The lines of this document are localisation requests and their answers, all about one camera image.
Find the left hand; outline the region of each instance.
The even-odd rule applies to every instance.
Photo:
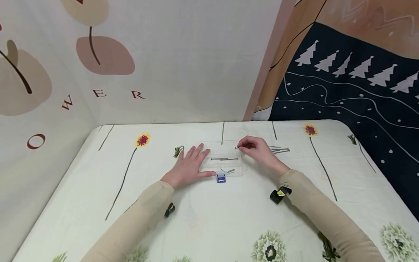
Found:
[[[160,181],[166,182],[174,189],[189,185],[205,177],[215,176],[217,173],[214,171],[200,172],[199,168],[202,162],[210,153],[210,149],[206,149],[201,153],[204,144],[200,144],[197,148],[195,146],[189,149],[184,157],[184,151],[179,153],[178,161],[175,166],[163,176]]]

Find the dark blue fabric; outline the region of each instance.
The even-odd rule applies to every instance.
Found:
[[[316,40],[311,64],[298,66],[295,60]],[[339,52],[329,72],[316,71],[314,65],[336,50]],[[336,78],[333,72],[351,52],[346,73]],[[351,78],[349,73],[370,56],[374,58],[366,78]],[[370,85],[367,78],[393,64],[398,66],[386,87]],[[279,86],[269,120],[335,119],[345,123],[418,219],[419,99],[415,96],[419,96],[419,80],[409,93],[390,89],[418,70],[419,60],[400,57],[314,23]]]

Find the curtain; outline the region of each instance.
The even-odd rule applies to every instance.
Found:
[[[297,2],[253,115],[345,123],[416,218],[418,19],[413,0]]]

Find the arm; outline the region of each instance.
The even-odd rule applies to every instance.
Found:
[[[162,220],[176,188],[216,174],[214,171],[199,172],[210,152],[207,149],[201,153],[203,146],[193,146],[185,157],[181,151],[175,166],[160,181],[141,193],[90,248],[81,262],[124,262],[146,233]]]
[[[308,177],[291,170],[269,149],[265,140],[245,137],[238,143],[240,151],[271,169],[282,186],[290,188],[291,203],[305,213],[348,262],[384,262],[378,248],[356,223]]]
[[[292,189],[288,196],[291,203],[308,216],[345,261],[385,261],[358,225],[303,173],[289,170],[279,181],[282,186]]]
[[[158,181],[141,193],[99,238],[81,262],[125,261],[145,234],[162,220],[174,189]]]

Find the hand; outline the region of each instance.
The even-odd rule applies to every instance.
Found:
[[[184,151],[182,150],[179,153],[175,166],[160,181],[166,182],[176,189],[189,185],[204,177],[215,176],[216,173],[214,171],[199,171],[202,162],[210,153],[210,149],[206,149],[200,153],[203,147],[204,144],[202,143],[197,148],[195,146],[191,147],[185,157]]]
[[[241,152],[256,160],[258,164],[270,168],[280,177],[290,170],[271,152],[263,138],[245,136],[238,142],[237,147]]]

